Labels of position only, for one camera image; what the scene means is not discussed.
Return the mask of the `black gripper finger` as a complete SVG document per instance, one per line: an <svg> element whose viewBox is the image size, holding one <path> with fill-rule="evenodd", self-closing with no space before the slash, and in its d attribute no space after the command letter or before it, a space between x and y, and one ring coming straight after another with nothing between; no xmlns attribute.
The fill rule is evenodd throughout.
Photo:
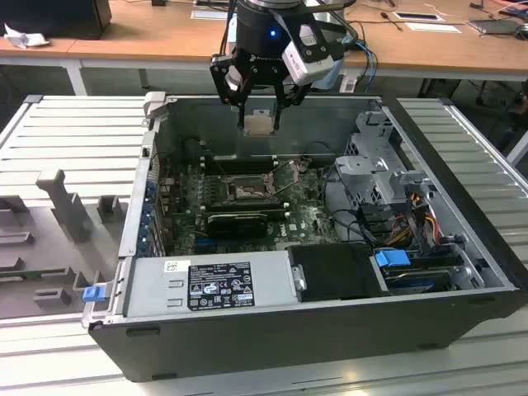
<svg viewBox="0 0 528 396"><path fill-rule="evenodd" d="M237 127L243 129L248 91L244 86L246 81L237 69L237 61L235 54L213 54L210 59L210 74L221 102L238 108Z"/></svg>
<svg viewBox="0 0 528 396"><path fill-rule="evenodd" d="M299 106L309 92L309 85L276 84L274 86L276 104L273 117L273 129L278 130L281 123L281 113L290 106Z"/></svg>

